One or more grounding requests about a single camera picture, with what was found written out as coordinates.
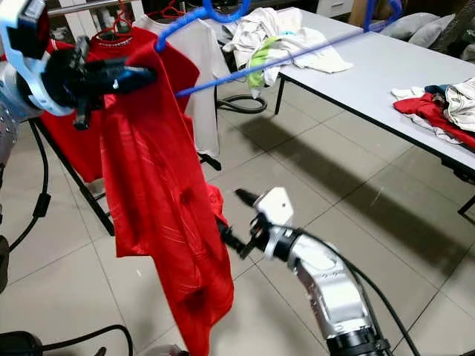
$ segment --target blue hanger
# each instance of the blue hanger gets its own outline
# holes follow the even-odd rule
[[[157,43],[155,44],[155,50],[157,52],[163,50],[165,48],[166,39],[168,36],[178,31],[180,28],[185,27],[187,24],[193,22],[194,20],[213,19],[222,24],[227,24],[229,22],[236,21],[246,14],[250,3],[251,0],[243,0],[242,5],[239,7],[239,9],[237,9],[235,13],[231,15],[223,15],[214,11],[212,0],[203,0],[203,7],[199,7],[191,11],[190,13],[185,14],[183,17],[180,17],[179,19],[173,21],[170,26],[168,26],[162,32]]]
[[[400,15],[402,14],[401,0],[388,0],[388,1],[390,2],[391,7],[393,8],[393,15],[386,21],[376,23],[376,24],[371,24],[371,19],[373,17],[375,6],[376,6],[376,0],[368,0],[367,8],[366,8],[366,16],[364,17],[364,25],[363,25],[364,32],[368,32],[368,31],[379,32],[383,28],[393,23],[395,20],[397,20],[400,17]],[[240,19],[240,17],[246,13],[247,8],[249,7],[249,3],[250,3],[250,0],[243,0],[242,6],[235,13],[233,13],[232,15],[222,15],[214,11],[213,6],[212,6],[212,0],[203,0],[204,7],[199,7],[196,10],[190,13],[187,13],[186,15],[184,15],[184,17],[181,17],[178,20],[174,21],[166,30],[162,32],[162,35],[160,36],[159,40],[155,44],[155,50],[157,52],[160,52],[163,48],[165,48],[166,38],[168,36],[170,36],[172,33],[176,32],[180,28],[186,26],[187,24],[189,24],[190,22],[193,22],[196,19],[211,18],[221,23],[236,21]],[[178,93],[175,93],[175,96],[177,98],[180,98],[182,96],[189,96],[197,91],[214,87],[216,85],[221,85],[226,82],[230,82],[230,81],[242,78],[244,76],[248,76],[250,73],[253,73],[255,71],[263,70],[265,68],[272,67],[274,65],[279,65],[280,63],[287,62],[289,60],[292,60],[294,58],[303,56],[311,52],[322,50],[331,45],[336,45],[338,43],[344,42],[348,39],[352,39],[360,35],[361,35],[361,32],[357,30],[357,31],[354,31],[353,33],[347,34],[346,36],[341,36],[341,37],[338,37],[337,39],[333,39],[331,42],[318,44],[314,47],[309,47],[297,53],[290,54],[280,59],[276,59],[275,61],[271,61],[263,65],[258,65],[255,67],[239,70],[237,72],[232,73],[229,76],[225,76],[223,78],[219,78],[211,82],[207,82],[205,84],[197,85],[192,88],[181,90]]]

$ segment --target green cloth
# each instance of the green cloth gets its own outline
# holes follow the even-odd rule
[[[269,55],[269,49],[272,44],[280,39],[279,36],[269,37],[264,41],[262,48],[258,50],[251,58],[250,67],[255,67],[257,65],[263,65],[267,61],[267,56]],[[262,70],[249,74],[247,77],[247,82],[249,83],[249,88],[259,88],[264,85],[264,78],[262,77]]]

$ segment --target white t-shirt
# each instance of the white t-shirt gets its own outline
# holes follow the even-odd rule
[[[144,15],[134,23],[134,26],[160,34],[168,27],[168,24],[160,24]],[[192,22],[169,36],[167,41],[188,57],[200,70],[197,85],[229,75],[229,69],[217,43],[216,35],[204,21]],[[197,151],[217,157],[219,142],[214,108],[214,88],[193,93],[186,107],[186,113],[193,118],[194,143]]]

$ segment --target crumpled white clothes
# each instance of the crumpled white clothes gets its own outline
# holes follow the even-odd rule
[[[325,45],[328,43],[323,34],[308,27],[302,27],[295,34],[276,36],[276,40],[271,43],[267,52],[266,61],[272,62],[283,58],[289,54],[297,53],[308,47]],[[316,52],[311,52],[303,56],[285,61],[279,65],[265,68],[263,71],[263,82],[265,85],[273,86],[277,80],[279,70],[282,65],[294,64],[299,68],[312,68],[325,73],[337,73],[350,69],[353,64],[344,61],[335,48],[328,46]],[[249,60],[247,67],[252,67],[252,60]],[[254,98],[258,97],[263,87],[251,88]]]
[[[411,87],[411,89],[392,89],[391,93],[399,101],[399,100],[405,100],[405,99],[420,98],[424,96],[425,91],[424,91],[424,88]],[[420,117],[414,113],[405,113],[403,115],[411,119],[411,121],[415,123],[416,125],[419,125],[423,128],[427,128],[428,130],[433,131],[438,138],[443,139],[446,142],[452,143],[454,145],[462,144],[462,141],[451,136],[447,131],[442,130],[441,128],[438,128],[436,126],[432,126],[430,122],[424,119],[423,117]]]
[[[237,23],[225,24],[233,35],[232,40],[223,46],[225,52],[234,51],[237,68],[247,64],[256,50],[269,37],[286,32],[297,32],[302,27],[302,12],[291,7],[275,11],[271,7],[259,7]]]
[[[448,102],[445,118],[462,130],[475,132],[475,78],[448,85],[445,97]]]

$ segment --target cushion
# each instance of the cushion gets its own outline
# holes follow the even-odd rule
[[[451,23],[454,17],[455,14],[452,14],[432,21],[430,24],[426,24],[423,28],[414,33],[409,43],[429,48],[439,38],[442,31]]]
[[[408,40],[418,29],[437,19],[440,18],[431,13],[413,13],[390,24],[381,31],[381,34],[395,39]]]

